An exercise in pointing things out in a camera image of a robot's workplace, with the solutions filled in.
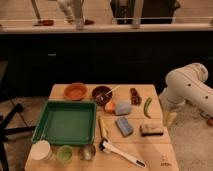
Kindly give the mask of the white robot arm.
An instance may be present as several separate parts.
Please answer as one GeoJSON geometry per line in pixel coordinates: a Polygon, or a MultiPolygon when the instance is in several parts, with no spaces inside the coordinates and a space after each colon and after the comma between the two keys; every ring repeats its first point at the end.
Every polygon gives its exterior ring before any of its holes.
{"type": "Polygon", "coordinates": [[[205,84],[208,70],[201,63],[191,63],[167,73],[166,87],[159,95],[163,124],[170,126],[186,101],[213,118],[213,88],[205,84]]]}

